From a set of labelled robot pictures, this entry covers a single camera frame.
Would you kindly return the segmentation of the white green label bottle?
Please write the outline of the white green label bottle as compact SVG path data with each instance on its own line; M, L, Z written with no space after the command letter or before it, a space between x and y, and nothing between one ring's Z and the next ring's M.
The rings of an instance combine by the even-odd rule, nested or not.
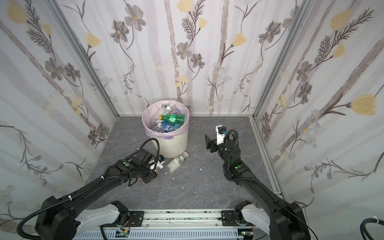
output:
M189 154L187 152L183 152L180 156L175 157L169 164L168 164L168 170L171 173L174 173L180 166L181 162L183 162L185 159L189 157Z

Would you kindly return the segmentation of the clear bottle green cap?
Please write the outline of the clear bottle green cap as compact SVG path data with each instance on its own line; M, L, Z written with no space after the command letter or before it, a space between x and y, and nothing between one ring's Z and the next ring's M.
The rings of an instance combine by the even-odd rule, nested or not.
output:
M160 116L163 116L163 115L168 115L168 114L171 114L172 111L175 109L175 105L173 103L167 103L167 104L164 104L162 105L162 107L160 108L160 113L159 115Z

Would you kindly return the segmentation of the blue label water bottle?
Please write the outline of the blue label water bottle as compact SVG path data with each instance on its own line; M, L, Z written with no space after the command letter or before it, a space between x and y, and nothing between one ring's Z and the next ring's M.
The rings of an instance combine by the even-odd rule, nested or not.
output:
M153 128L153 131L156 132L156 133L164 133L165 132L165 129L163 126L155 126Z

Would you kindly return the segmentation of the blue label bottle white cap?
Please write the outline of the blue label bottle white cap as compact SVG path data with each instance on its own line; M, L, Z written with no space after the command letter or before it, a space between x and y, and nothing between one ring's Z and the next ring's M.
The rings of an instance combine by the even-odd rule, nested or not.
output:
M178 130L180 128L179 124L169 124L169 123L163 123L162 127L165 131L165 133L170 133Z

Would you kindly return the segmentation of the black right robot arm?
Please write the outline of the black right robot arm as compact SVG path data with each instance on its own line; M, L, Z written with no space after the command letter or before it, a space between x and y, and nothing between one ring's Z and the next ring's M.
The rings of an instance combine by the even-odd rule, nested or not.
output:
M225 178L245 189L260 208L243 202L235 211L240 225L250 223L265 232L272 240L309 240L310 227L297 203L288 203L268 189L242 161L239 135L236 130L217 126L217 137L205 135L206 148L218 153Z

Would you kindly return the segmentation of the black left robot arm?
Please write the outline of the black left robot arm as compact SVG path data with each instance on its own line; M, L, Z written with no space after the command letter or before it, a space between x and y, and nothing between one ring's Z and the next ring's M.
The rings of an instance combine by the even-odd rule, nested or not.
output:
M59 199L47 198L41 208L23 218L17 226L17 234L29 240L70 240L76 235L81 223L77 217L97 199L114 188L128 183L133 186L138 179L155 178L155 155L142 144L128 157L107 167L96 180Z

